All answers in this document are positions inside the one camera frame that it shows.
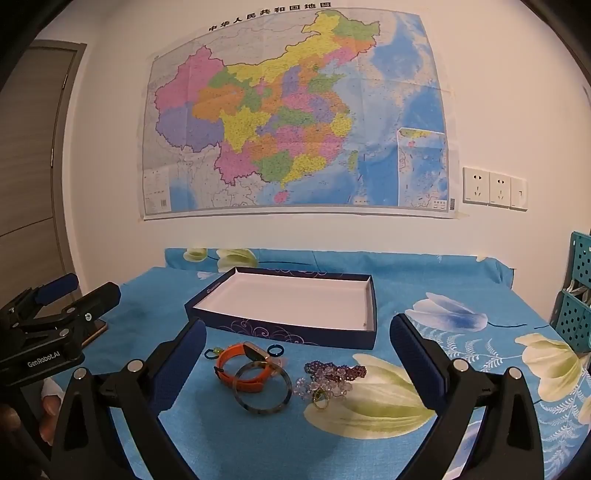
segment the white wall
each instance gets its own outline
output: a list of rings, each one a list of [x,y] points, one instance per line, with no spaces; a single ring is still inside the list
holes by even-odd
[[[456,220],[360,215],[249,215],[143,222],[138,120],[150,55],[268,2],[129,0],[102,25],[77,96],[69,229],[85,290],[163,264],[166,247],[334,249],[496,257],[514,290],[548,318],[572,230],[589,229],[591,109],[580,70],[519,0],[366,0],[419,13],[455,92],[460,162],[516,177],[530,209],[460,205]]]
[[[122,2],[122,0],[75,0],[68,5],[53,22],[46,26],[37,40],[62,40],[74,43],[86,44],[84,55],[78,67],[70,103],[66,115],[66,127],[64,129],[64,148],[62,156],[62,178],[63,202],[66,220],[66,231],[74,268],[80,277],[80,288],[88,291],[83,260],[77,243],[74,219],[72,215],[72,144],[74,125],[76,123],[76,111],[80,91],[86,75],[89,59],[96,42],[100,36],[102,25],[110,13]]]

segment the electrical socket panel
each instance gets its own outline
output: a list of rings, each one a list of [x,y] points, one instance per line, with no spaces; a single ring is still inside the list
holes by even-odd
[[[489,173],[476,168],[464,167],[464,202],[488,204]]]
[[[511,208],[527,210],[527,180],[511,177]]]
[[[490,179],[490,205],[495,207],[511,206],[511,177],[501,173],[489,174]]]

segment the blue bedsheet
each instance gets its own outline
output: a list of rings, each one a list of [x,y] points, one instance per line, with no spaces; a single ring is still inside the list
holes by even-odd
[[[183,327],[184,303],[232,261],[372,274],[378,335],[374,349],[363,352],[283,344],[285,369],[294,382],[304,376],[303,365],[314,359],[368,367],[346,401],[331,403],[324,412],[294,397],[279,414],[253,416],[215,377],[213,363],[201,357],[175,405],[160,419],[202,480],[396,478],[434,420],[389,341],[390,320],[399,312],[407,312],[421,334],[438,341],[452,358],[466,358],[480,370],[504,372],[515,365],[523,371],[537,402],[547,479],[561,471],[588,433],[589,375],[555,331],[511,291],[512,271],[496,260],[366,252],[205,253],[209,258],[168,249],[168,268],[152,268],[121,285],[120,305],[105,315],[109,330],[87,347],[85,365],[93,373],[117,371],[131,358],[147,357]],[[245,339],[207,328],[207,348]],[[265,348],[275,343],[255,342]],[[59,375],[58,382],[65,387],[70,374]],[[150,478],[121,413],[115,411],[115,418],[135,473]],[[447,479],[460,473],[481,418],[482,411],[475,412]]]

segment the gold ring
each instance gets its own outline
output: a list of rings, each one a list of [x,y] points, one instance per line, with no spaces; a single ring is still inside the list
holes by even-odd
[[[321,401],[326,401],[326,405],[324,405],[324,407],[321,407],[318,405],[319,402]],[[316,408],[318,408],[318,410],[325,410],[328,408],[329,406],[329,395],[327,392],[325,392],[324,389],[319,388],[318,390],[314,390],[314,393],[312,394],[312,403],[314,404],[314,406]]]

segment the door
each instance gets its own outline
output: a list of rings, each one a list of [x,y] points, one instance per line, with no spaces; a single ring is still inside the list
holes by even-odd
[[[36,41],[0,91],[0,306],[73,272],[61,195],[61,151],[83,46]],[[77,295],[43,310],[60,311]]]

